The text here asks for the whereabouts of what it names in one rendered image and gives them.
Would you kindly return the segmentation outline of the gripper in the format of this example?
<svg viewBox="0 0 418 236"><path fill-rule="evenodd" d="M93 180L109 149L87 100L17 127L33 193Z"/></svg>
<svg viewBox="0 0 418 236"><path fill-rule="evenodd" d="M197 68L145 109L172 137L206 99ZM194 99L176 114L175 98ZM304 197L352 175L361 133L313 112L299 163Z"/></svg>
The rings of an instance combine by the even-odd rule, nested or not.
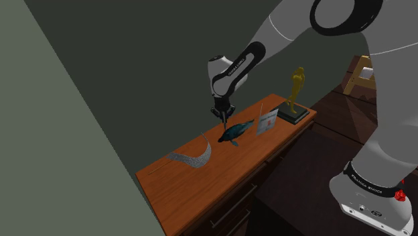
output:
<svg viewBox="0 0 418 236"><path fill-rule="evenodd" d="M234 113L235 106L230 103L216 103L210 111L213 115L222 120L224 130L226 131L227 119Z"/></svg>

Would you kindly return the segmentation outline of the blue fish figure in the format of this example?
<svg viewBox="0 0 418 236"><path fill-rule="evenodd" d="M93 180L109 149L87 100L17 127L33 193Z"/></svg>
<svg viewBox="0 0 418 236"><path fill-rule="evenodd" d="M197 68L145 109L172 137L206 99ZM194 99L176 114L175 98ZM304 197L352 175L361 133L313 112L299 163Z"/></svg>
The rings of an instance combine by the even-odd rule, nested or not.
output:
<svg viewBox="0 0 418 236"><path fill-rule="evenodd" d="M226 129L221 137L218 139L218 142L230 141L232 145L238 146L238 143L235 141L236 138L241 136L247 129L249 129L253 123L254 119L247 121L245 123L238 123Z"/></svg>

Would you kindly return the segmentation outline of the white card with red mark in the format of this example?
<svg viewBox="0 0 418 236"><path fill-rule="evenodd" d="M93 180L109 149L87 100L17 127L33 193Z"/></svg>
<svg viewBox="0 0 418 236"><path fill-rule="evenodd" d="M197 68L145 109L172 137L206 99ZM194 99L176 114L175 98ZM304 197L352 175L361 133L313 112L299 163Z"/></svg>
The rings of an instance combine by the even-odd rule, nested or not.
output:
<svg viewBox="0 0 418 236"><path fill-rule="evenodd" d="M265 113L262 115L260 113L259 120L257 123L257 132L256 135L260 135L275 126L275 120L277 118L277 109L273 109L272 111L269 111L268 113Z"/></svg>

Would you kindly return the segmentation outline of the grey curved crescent shape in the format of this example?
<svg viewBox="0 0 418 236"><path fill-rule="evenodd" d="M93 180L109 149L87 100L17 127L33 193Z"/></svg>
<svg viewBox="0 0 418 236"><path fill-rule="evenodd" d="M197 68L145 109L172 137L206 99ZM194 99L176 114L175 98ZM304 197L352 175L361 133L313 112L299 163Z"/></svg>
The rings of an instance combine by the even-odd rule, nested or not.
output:
<svg viewBox="0 0 418 236"><path fill-rule="evenodd" d="M205 151L200 156L191 157L185 154L172 152L167 155L167 159L177 161L177 162L182 162L192 168L201 168L202 166L206 165L212 154L212 147L210 145L210 142L208 141L208 139L203 133L202 133L202 136L207 141L207 146L206 146Z"/></svg>

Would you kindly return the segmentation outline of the brown wooden chest of drawers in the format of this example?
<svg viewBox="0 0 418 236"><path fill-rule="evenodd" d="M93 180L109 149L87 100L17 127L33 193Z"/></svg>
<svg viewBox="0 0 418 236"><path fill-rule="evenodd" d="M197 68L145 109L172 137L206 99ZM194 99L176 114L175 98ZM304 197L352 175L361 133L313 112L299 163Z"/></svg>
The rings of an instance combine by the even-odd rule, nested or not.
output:
<svg viewBox="0 0 418 236"><path fill-rule="evenodd" d="M253 125L236 139L237 145L219 142L224 131L219 124L176 149L179 154L197 157L210 146L210 158L202 167L162 157L138 171L136 177L165 235L218 234L248 206L260 176L313 124L316 115L309 110L295 125L278 118L262 134Z"/></svg>

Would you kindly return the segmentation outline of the gold figure on black base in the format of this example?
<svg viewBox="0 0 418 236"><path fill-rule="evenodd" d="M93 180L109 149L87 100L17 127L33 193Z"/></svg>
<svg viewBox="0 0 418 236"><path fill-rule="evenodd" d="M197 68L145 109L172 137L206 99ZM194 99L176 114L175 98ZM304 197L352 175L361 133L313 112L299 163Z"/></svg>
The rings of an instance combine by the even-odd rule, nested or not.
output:
<svg viewBox="0 0 418 236"><path fill-rule="evenodd" d="M299 67L295 72L293 72L291 80L293 81L291 95L284 102L278 105L276 110L278 117L296 125L309 114L309 111L306 108L295 104L295 100L305 82L304 69Z"/></svg>

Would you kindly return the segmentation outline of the light wooden chair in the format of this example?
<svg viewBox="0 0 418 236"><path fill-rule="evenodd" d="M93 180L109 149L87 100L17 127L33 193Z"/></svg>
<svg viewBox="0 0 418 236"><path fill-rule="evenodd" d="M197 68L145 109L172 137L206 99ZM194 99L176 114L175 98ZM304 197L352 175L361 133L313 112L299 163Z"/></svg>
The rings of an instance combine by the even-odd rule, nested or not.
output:
<svg viewBox="0 0 418 236"><path fill-rule="evenodd" d="M372 62L369 56L361 56L357 62L354 71L348 80L343 93L349 95L355 86L362 86L368 89L376 90L376 81Z"/></svg>

